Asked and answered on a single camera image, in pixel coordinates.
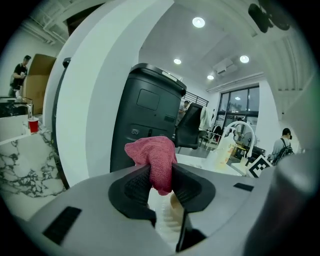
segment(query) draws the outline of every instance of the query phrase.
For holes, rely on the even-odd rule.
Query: air conditioner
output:
[[[216,64],[213,69],[215,70],[216,74],[219,76],[226,76],[230,73],[233,73],[238,69],[238,67],[232,62],[231,59],[225,58],[224,60],[220,61]]]

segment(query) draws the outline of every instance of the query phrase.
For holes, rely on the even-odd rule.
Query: pink towel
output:
[[[165,136],[141,138],[124,146],[136,165],[150,164],[149,180],[159,195],[171,192],[172,163],[177,163],[174,143]]]

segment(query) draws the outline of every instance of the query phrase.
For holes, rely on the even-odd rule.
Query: white jacket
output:
[[[200,114],[200,131],[205,131],[210,128],[212,115],[213,111],[209,110],[206,106],[202,108]]]

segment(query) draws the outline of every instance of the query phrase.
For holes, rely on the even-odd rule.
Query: window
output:
[[[248,90],[238,90],[230,93],[230,111],[246,111],[248,101]]]
[[[222,129],[237,118],[249,124],[256,132],[259,115],[260,90],[259,87],[251,87],[221,94],[219,109],[214,125]],[[249,132],[249,128],[242,125],[241,133],[244,135]]]
[[[229,93],[221,95],[219,111],[226,111],[228,107]]]
[[[259,87],[249,89],[249,104],[248,111],[259,111],[260,103]]]

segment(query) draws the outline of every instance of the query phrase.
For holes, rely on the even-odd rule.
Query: cardboard box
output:
[[[33,114],[42,114],[49,75],[56,61],[55,57],[36,54],[28,75],[24,79],[22,96],[33,100]]]

